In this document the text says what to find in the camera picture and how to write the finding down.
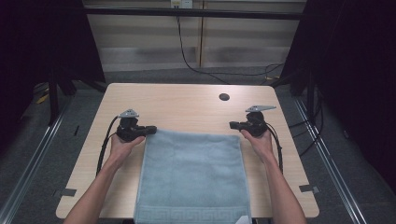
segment power outlet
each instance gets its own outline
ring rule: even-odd
[[[181,0],[182,8],[192,8],[192,0]]]
[[[171,0],[171,8],[181,8],[181,0]]]

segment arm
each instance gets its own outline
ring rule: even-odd
[[[255,138],[245,130],[242,130],[241,134],[250,142],[254,151],[265,165],[274,222],[276,224],[306,223],[303,209],[277,165],[272,147],[271,133],[266,131],[261,138]]]
[[[97,222],[114,175],[131,154],[132,148],[144,139],[145,137],[138,137],[130,143],[122,143],[116,135],[111,138],[111,151],[107,161],[90,187],[67,215],[64,223]]]

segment forearm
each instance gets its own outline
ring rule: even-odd
[[[285,177],[280,172],[273,154],[263,158],[270,189],[275,224],[306,223],[304,212]]]
[[[90,187],[67,215],[64,223],[96,223],[116,172],[116,164],[107,161]]]

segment table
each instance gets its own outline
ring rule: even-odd
[[[219,95],[227,93],[228,101]],[[76,189],[74,197],[63,196],[56,210],[65,218],[73,205],[95,178],[97,159],[106,131],[115,116],[132,108],[140,117],[138,125],[155,125],[160,129],[194,133],[235,134],[241,137],[241,148],[247,173],[252,217],[271,217],[271,202],[265,168],[251,145],[230,121],[246,121],[245,110],[252,105],[274,105],[264,111],[265,120],[276,129],[283,147],[284,176],[307,217],[318,215],[318,205],[311,191],[302,193],[299,186],[308,185],[304,167],[290,135],[276,93],[271,87],[192,84],[110,84],[70,176],[67,189]],[[118,126],[116,121],[112,133]],[[108,157],[109,146],[104,161]],[[133,218],[144,143],[135,147],[127,162],[117,172],[107,194],[100,217]]]

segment towel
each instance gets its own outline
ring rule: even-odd
[[[146,139],[136,224],[235,224],[248,216],[239,137],[159,129]]]

